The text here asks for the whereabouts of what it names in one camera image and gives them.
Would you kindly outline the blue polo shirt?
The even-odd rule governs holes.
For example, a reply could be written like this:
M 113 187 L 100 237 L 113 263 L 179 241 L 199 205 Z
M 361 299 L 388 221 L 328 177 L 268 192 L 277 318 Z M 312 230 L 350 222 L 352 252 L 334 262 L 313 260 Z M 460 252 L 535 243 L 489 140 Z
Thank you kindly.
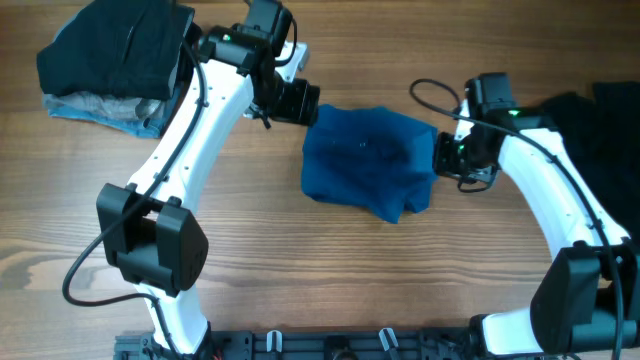
M 437 135 L 436 127 L 385 107 L 322 105 L 303 145 L 301 190 L 396 224 L 404 212 L 430 206 Z

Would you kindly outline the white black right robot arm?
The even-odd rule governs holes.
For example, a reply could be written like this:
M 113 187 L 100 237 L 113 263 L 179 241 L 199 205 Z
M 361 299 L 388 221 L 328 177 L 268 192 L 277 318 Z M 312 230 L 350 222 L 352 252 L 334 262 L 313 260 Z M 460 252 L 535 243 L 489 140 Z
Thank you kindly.
M 639 345 L 639 244 L 604 210 L 551 121 L 531 108 L 466 105 L 438 136 L 435 167 L 460 183 L 512 179 L 547 242 L 552 263 L 529 305 L 478 315 L 468 350 L 478 357 L 569 355 Z

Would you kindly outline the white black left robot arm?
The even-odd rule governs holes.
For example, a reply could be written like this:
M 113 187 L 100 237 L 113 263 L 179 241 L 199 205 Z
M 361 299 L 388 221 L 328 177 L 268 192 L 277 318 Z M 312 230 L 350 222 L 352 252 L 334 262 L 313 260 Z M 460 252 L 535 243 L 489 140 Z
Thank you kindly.
M 145 301 L 154 328 L 119 336 L 117 359 L 211 359 L 211 326 L 196 281 L 209 251 L 195 214 L 204 185 L 240 117 L 310 124 L 319 89 L 298 78 L 304 42 L 216 27 L 195 55 L 189 90 L 166 134 L 124 187 L 107 184 L 97 210 L 107 262 Z

